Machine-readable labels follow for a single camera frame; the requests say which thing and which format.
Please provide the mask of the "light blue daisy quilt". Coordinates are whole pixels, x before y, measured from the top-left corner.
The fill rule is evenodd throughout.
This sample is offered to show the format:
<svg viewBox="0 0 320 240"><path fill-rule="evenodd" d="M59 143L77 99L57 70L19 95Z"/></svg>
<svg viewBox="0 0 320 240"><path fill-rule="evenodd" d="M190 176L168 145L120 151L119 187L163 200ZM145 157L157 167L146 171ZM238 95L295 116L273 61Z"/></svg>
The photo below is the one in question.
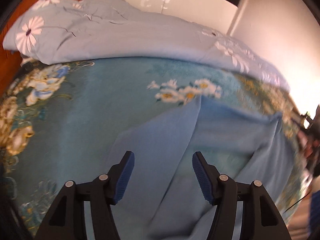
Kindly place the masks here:
<svg viewBox="0 0 320 240"><path fill-rule="evenodd" d="M62 0L41 9L50 28L27 57L45 64L114 57L159 57L230 70L284 90L277 68L212 28L141 11L125 0Z"/></svg>

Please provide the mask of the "light blue fleece pants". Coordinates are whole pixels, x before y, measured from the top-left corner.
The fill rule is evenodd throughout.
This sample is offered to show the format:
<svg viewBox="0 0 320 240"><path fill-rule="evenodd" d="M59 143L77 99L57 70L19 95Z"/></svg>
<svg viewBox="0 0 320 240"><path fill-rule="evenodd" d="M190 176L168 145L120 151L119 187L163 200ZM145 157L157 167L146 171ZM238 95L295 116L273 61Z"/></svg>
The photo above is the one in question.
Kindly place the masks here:
<svg viewBox="0 0 320 240"><path fill-rule="evenodd" d="M121 239L207 238L216 208L196 179L195 152L235 181L261 181L277 200L294 166L282 127L280 113L250 113L198 96L119 133L107 165L126 151L135 155L124 197L113 210Z"/></svg>

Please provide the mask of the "orange wooden headboard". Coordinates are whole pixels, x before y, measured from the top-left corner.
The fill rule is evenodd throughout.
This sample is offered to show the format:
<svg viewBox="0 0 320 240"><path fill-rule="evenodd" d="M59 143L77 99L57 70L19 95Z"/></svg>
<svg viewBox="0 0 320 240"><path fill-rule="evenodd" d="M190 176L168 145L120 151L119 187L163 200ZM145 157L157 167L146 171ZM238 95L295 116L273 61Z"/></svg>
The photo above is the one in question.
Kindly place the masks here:
<svg viewBox="0 0 320 240"><path fill-rule="evenodd" d="M62 0L1 0L1 94L20 69L22 55L30 55L50 26L41 9L61 5Z"/></svg>

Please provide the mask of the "teal floral bed blanket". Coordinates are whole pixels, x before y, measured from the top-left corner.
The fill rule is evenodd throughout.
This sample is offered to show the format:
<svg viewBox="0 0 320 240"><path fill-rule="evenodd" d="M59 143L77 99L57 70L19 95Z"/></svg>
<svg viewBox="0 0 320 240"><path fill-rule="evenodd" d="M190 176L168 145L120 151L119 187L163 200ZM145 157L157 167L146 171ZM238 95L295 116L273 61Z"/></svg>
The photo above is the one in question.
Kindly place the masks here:
<svg viewBox="0 0 320 240"><path fill-rule="evenodd" d="M33 62L11 85L3 105L11 142L2 152L1 182L29 232L36 234L66 181L91 181L109 170L108 150L119 133L198 96L250 113L281 114L294 166L275 202L288 223L306 186L287 92L201 64L117 58L51 66Z"/></svg>

